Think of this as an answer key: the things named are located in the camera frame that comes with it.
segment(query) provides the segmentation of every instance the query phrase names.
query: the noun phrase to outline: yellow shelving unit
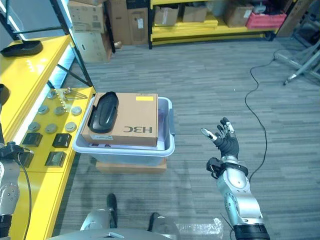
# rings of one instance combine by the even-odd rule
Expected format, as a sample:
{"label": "yellow shelving unit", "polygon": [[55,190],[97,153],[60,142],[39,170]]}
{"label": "yellow shelving unit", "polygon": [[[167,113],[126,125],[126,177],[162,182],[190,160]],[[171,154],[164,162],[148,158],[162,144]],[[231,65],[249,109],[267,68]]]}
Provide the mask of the yellow shelving unit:
{"label": "yellow shelving unit", "polygon": [[[149,12],[154,5],[177,4],[190,2],[189,0],[151,0]],[[204,22],[182,22],[178,18],[174,26],[163,26],[149,23],[149,48],[152,45],[187,43],[196,41],[212,41],[224,39],[263,38],[266,32],[276,32],[277,28],[248,29],[242,27],[228,27],[221,17],[214,17],[208,13]]]}
{"label": "yellow shelving unit", "polygon": [[[0,54],[0,83],[4,84],[9,90],[9,98],[2,106],[0,116],[3,137],[6,143],[14,140],[17,135],[20,135],[21,129],[24,129],[22,126],[28,125],[28,121],[33,118],[31,112],[37,107],[35,103],[39,101],[37,101],[37,99],[40,99],[38,98],[39,95],[43,92],[53,70],[58,65],[59,60],[69,45],[77,61],[82,66],[81,70],[86,78],[86,81],[82,80],[82,82],[91,86],[74,88],[75,91],[86,95],[87,99],[74,99],[65,103],[68,110],[75,106],[81,107],[82,113],[80,115],[73,116],[70,112],[65,112],[61,116],[56,116],[54,109],[62,105],[59,98],[45,98],[42,104],[49,107],[49,112],[44,115],[36,114],[33,119],[40,123],[41,128],[38,132],[43,137],[38,147],[28,147],[32,149],[34,156],[29,167],[26,169],[32,193],[31,221],[26,239],[44,240],[51,237],[56,223],[60,203],[75,157],[72,143],[76,131],[69,133],[72,138],[68,148],[54,148],[52,143],[56,133],[66,133],[64,128],[66,123],[74,122],[79,126],[88,103],[95,93],[95,89],[92,86],[81,55],[79,55],[79,51],[70,35],[29,40],[40,40],[43,46],[42,51],[35,55],[15,57],[4,57]],[[21,41],[13,41],[11,45],[17,43],[21,43]],[[57,125],[56,133],[45,133],[45,127],[49,123]],[[45,166],[49,152],[65,153],[65,159],[61,167]],[[22,169],[20,169],[18,187],[20,196],[12,215],[9,232],[12,240],[23,239],[28,221],[28,186]]]}
{"label": "yellow shelving unit", "polygon": [[[76,99],[67,102],[66,107],[69,111],[61,116],[57,116],[54,114],[54,109],[61,106],[59,98],[46,98],[42,105],[48,106],[49,112],[44,115],[37,114],[33,119],[33,121],[40,124],[40,130],[37,132],[41,133],[43,137],[38,147],[29,147],[29,149],[34,151],[34,157],[30,166],[26,168],[30,179],[32,195],[32,212],[26,238],[27,240],[47,239],[51,237],[54,230],[60,203],[75,157],[75,151],[72,149],[72,144],[77,130],[74,132],[67,132],[65,130],[65,125],[68,122],[74,122],[77,127],[80,125],[85,110],[94,93],[93,87],[74,88],[74,90],[86,95],[87,99]],[[82,113],[78,116],[73,116],[70,113],[70,109],[75,106],[81,107],[82,109]],[[52,146],[56,133],[48,134],[45,132],[46,125],[50,123],[55,123],[57,125],[56,133],[69,133],[72,136],[68,148],[54,148]],[[66,154],[62,167],[45,166],[49,152],[64,152]],[[9,234],[12,240],[23,239],[28,221],[28,186],[22,169],[20,170],[18,186],[20,189],[20,197],[12,216],[12,225]]]}
{"label": "yellow shelving unit", "polygon": [[10,92],[1,111],[3,138],[6,142],[13,140],[67,46],[72,42],[69,35],[35,40],[40,40],[43,46],[42,51],[36,55],[4,57],[0,54],[0,81]]}

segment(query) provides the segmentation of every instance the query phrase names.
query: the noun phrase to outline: red container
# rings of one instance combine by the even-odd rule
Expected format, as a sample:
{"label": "red container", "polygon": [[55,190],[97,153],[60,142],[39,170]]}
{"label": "red container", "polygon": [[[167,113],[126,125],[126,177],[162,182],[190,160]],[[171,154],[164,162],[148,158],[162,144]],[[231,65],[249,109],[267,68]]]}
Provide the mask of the red container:
{"label": "red container", "polygon": [[287,15],[285,13],[277,15],[255,14],[251,13],[246,27],[248,29],[273,29],[280,28],[285,21]]}

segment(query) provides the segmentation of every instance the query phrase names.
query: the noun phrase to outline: black robotic glove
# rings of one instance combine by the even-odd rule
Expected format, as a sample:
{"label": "black robotic glove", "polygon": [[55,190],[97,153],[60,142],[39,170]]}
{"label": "black robotic glove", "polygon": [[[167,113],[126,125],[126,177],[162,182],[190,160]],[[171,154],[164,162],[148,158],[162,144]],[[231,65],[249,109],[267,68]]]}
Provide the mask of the black robotic glove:
{"label": "black robotic glove", "polygon": [[239,143],[234,128],[226,117],[220,120],[220,123],[222,126],[217,126],[220,133],[216,132],[213,134],[206,128],[201,128],[202,134],[208,137],[214,145],[217,146],[221,152],[221,158],[225,156],[238,158]]}
{"label": "black robotic glove", "polygon": [[[213,134],[206,128],[201,128],[201,132],[203,135],[208,137],[220,150],[221,159],[227,158],[233,161],[238,161],[239,143],[235,134],[235,130],[226,117],[220,120],[220,123],[222,126],[217,126],[220,133],[216,132],[215,134]],[[232,162],[224,163],[224,161],[220,161],[216,157],[210,158],[206,164],[206,169],[211,172],[212,177],[214,177],[215,179],[218,179],[218,177],[224,172],[226,167],[243,170],[245,175],[248,175],[248,169],[246,167]]]}

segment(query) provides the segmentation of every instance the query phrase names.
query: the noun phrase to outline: plastic storage bin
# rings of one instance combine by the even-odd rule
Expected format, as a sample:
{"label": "plastic storage bin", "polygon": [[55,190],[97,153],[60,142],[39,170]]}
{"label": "plastic storage bin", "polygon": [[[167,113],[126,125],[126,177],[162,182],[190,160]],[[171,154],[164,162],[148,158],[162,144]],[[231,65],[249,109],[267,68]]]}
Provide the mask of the plastic storage bin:
{"label": "plastic storage bin", "polygon": [[72,144],[77,153],[89,154],[102,163],[157,166],[164,157],[170,156],[175,151],[174,112],[172,102],[168,98],[158,98],[158,111],[163,114],[163,121],[159,124],[163,124],[164,150],[89,147],[80,133],[93,102],[94,98],[89,103]]}
{"label": "plastic storage bin", "polygon": [[245,26],[248,29],[280,28],[286,17],[287,15],[285,13],[277,15],[267,15],[263,13],[255,14],[252,12]]}

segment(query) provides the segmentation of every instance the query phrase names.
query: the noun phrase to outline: bin handle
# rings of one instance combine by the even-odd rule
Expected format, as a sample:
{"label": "bin handle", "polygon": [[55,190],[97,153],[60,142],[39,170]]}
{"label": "bin handle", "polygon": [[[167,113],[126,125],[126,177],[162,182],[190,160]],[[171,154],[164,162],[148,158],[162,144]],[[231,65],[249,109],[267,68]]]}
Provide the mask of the bin handle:
{"label": "bin handle", "polygon": [[169,130],[172,136],[176,135],[175,122],[174,122],[174,110],[169,109]]}

